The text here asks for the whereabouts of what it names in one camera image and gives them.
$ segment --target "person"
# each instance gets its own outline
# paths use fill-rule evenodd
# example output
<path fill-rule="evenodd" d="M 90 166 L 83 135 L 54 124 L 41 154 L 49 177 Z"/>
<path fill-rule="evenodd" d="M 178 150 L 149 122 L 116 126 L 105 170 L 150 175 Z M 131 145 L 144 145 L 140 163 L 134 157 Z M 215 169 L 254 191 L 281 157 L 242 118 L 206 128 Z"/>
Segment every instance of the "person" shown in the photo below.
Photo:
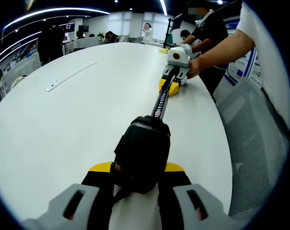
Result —
<path fill-rule="evenodd" d="M 106 33 L 106 39 L 109 39 L 110 43 L 114 43 L 114 42 L 119 42 L 119 37 L 118 35 L 116 35 L 115 33 L 113 33 L 112 31 L 108 31 Z"/>
<path fill-rule="evenodd" d="M 152 42 L 153 41 L 154 29 L 151 27 L 151 24 L 149 24 L 149 23 L 145 23 L 144 24 L 144 28 L 146 28 L 146 27 L 149 27 L 148 30 L 142 29 L 143 32 L 145 33 L 143 41 Z"/>
<path fill-rule="evenodd" d="M 45 65 L 49 62 L 49 39 L 50 39 L 50 29 L 49 25 L 45 23 L 41 34 L 39 35 L 37 51 L 39 53 L 39 58 L 41 65 Z"/>
<path fill-rule="evenodd" d="M 81 30 L 78 30 L 78 31 L 76 32 L 76 35 L 77 35 L 77 39 L 85 38 L 85 37 L 83 36 L 83 32 L 82 32 Z"/>
<path fill-rule="evenodd" d="M 65 33 L 62 28 L 59 27 L 58 22 L 50 30 L 50 42 L 49 42 L 49 58 L 53 61 L 63 56 L 62 42 L 65 38 Z"/>
<path fill-rule="evenodd" d="M 182 38 L 182 40 L 184 41 L 188 36 L 190 36 L 190 32 L 188 30 L 182 30 L 180 32 L 180 37 Z M 200 40 L 196 39 L 195 42 L 193 44 L 191 44 L 190 46 L 193 48 L 194 46 L 197 46 L 199 44 Z"/>
<path fill-rule="evenodd" d="M 216 65 L 233 62 L 256 47 L 262 87 L 290 130 L 290 82 L 280 52 L 257 14 L 243 2 L 236 32 L 190 62 L 189 79 Z"/>
<path fill-rule="evenodd" d="M 188 36 L 190 36 L 191 33 L 188 30 L 181 30 L 180 37 L 182 40 L 185 40 Z"/>
<path fill-rule="evenodd" d="M 190 1 L 188 7 L 192 7 L 193 4 L 194 2 Z M 208 3 L 205 0 L 197 1 L 196 6 L 204 6 L 203 8 L 196 7 L 197 14 L 204 15 L 204 17 L 201 21 L 197 22 L 198 25 L 196 29 L 192 34 L 187 36 L 182 44 L 191 45 L 196 41 L 196 39 L 200 39 L 201 42 L 194 46 L 192 51 L 193 53 L 201 52 L 204 54 L 223 41 L 228 36 L 228 32 L 224 21 L 209 8 Z M 227 68 L 228 64 L 223 64 L 204 69 L 199 73 L 201 80 L 207 87 L 214 101 L 213 93 L 222 80 Z"/>

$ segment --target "hand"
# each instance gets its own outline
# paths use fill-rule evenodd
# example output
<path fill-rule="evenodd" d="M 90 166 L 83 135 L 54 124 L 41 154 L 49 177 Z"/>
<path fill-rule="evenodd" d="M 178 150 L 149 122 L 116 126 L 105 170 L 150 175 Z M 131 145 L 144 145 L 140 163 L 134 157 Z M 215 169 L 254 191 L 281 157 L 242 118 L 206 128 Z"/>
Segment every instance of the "hand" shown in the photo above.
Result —
<path fill-rule="evenodd" d="M 201 72 L 199 59 L 194 59 L 190 61 L 190 71 L 188 75 L 188 79 L 191 79 L 197 76 Z"/>

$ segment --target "ceiling light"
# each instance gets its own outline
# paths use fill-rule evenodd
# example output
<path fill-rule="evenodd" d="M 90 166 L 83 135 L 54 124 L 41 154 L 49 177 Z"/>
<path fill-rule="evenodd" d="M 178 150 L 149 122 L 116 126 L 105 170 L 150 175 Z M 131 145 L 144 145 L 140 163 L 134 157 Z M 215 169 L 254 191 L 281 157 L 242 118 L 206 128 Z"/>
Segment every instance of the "ceiling light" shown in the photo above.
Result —
<path fill-rule="evenodd" d="M 166 6 L 165 6 L 165 3 L 164 3 L 164 0 L 160 0 L 160 3 L 162 5 L 162 9 L 163 9 L 164 15 L 167 16 L 167 11 L 166 11 Z"/>
<path fill-rule="evenodd" d="M 18 44 L 19 42 L 21 42 L 21 41 L 23 41 L 23 40 L 25 40 L 25 39 L 27 39 L 28 37 L 31 37 L 31 36 L 33 36 L 33 35 L 37 35 L 37 34 L 39 34 L 39 33 L 41 33 L 41 32 L 42 32 L 42 31 L 39 31 L 39 32 L 37 32 L 37 33 L 35 33 L 35 34 L 29 35 L 29 36 L 27 36 L 27 37 L 24 37 L 24 38 L 21 39 L 20 41 L 14 43 L 14 44 L 12 44 L 11 46 L 9 46 L 8 48 L 4 49 L 4 50 L 0 53 L 0 55 L 2 55 L 4 52 L 6 52 L 8 49 L 10 49 L 12 46 L 15 46 L 15 45 Z"/>
<path fill-rule="evenodd" d="M 91 12 L 98 12 L 98 13 L 105 13 L 105 14 L 110 14 L 109 12 L 105 12 L 105 11 L 99 11 L 99 10 L 95 10 L 95 9 L 90 9 L 90 8 L 78 8 L 78 7 L 61 7 L 61 8 L 52 8 L 52 9 L 47 9 L 47 10 L 42 10 L 42 11 L 37 11 L 37 12 L 33 12 L 30 14 L 26 14 L 23 17 L 20 17 L 16 20 L 14 20 L 13 22 L 10 22 L 8 25 L 6 25 L 4 29 L 6 29 L 8 26 L 17 23 L 23 19 L 29 18 L 31 16 L 35 16 L 37 14 L 41 14 L 41 13 L 46 13 L 46 12 L 53 12 L 53 11 L 68 11 L 68 10 L 78 10 L 78 11 L 91 11 Z"/>
<path fill-rule="evenodd" d="M 11 51 L 11 52 L 8 53 L 6 56 L 4 56 L 4 57 L 0 60 L 0 62 L 3 61 L 3 60 L 4 60 L 7 56 L 9 56 L 11 53 L 15 52 L 15 51 L 18 50 L 19 48 L 21 48 L 21 47 L 23 47 L 24 45 L 26 45 L 26 44 L 28 44 L 28 43 L 31 43 L 31 42 L 33 42 L 33 41 L 35 41 L 35 40 L 37 40 L 37 38 L 34 39 L 34 40 L 31 40 L 31 41 L 29 41 L 29 42 L 26 42 L 25 44 L 23 44 L 23 45 L 17 47 L 15 50 Z"/>

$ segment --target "monitor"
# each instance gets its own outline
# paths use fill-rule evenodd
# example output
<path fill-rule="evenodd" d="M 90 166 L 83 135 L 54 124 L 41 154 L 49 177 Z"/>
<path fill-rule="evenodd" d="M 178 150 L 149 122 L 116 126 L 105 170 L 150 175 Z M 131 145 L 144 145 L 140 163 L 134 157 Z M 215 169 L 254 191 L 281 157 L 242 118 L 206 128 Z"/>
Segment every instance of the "monitor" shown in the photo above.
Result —
<path fill-rule="evenodd" d="M 78 30 L 81 30 L 84 33 L 89 32 L 89 25 L 79 25 Z"/>
<path fill-rule="evenodd" d="M 183 14 L 179 14 L 178 16 L 176 16 L 174 18 L 173 25 L 172 25 L 172 28 L 170 30 L 171 32 L 173 30 L 179 29 L 181 27 L 182 17 L 183 17 Z"/>
<path fill-rule="evenodd" d="M 60 25 L 59 27 L 63 29 L 64 33 L 75 31 L 75 24 L 74 23 L 67 23 L 64 25 Z"/>

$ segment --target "person's arm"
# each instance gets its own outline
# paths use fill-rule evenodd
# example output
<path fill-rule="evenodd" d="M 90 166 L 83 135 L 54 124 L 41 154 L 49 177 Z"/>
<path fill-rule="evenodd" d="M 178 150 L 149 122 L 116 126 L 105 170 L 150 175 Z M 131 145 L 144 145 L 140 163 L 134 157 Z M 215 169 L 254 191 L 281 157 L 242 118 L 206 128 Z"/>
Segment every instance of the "person's arm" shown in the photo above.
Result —
<path fill-rule="evenodd" d="M 207 38 L 204 41 L 200 42 L 197 46 L 194 46 L 192 48 L 192 52 L 197 53 L 201 51 L 206 51 L 213 48 L 214 46 L 216 46 L 216 42 Z"/>
<path fill-rule="evenodd" d="M 255 47 L 255 42 L 240 30 L 224 39 L 216 47 L 190 62 L 189 79 L 202 70 L 233 62 Z"/>
<path fill-rule="evenodd" d="M 189 44 L 189 45 L 191 45 L 191 44 L 193 44 L 193 42 L 196 41 L 196 39 L 197 39 L 196 36 L 190 34 L 186 39 L 184 39 L 184 41 L 181 44 Z"/>

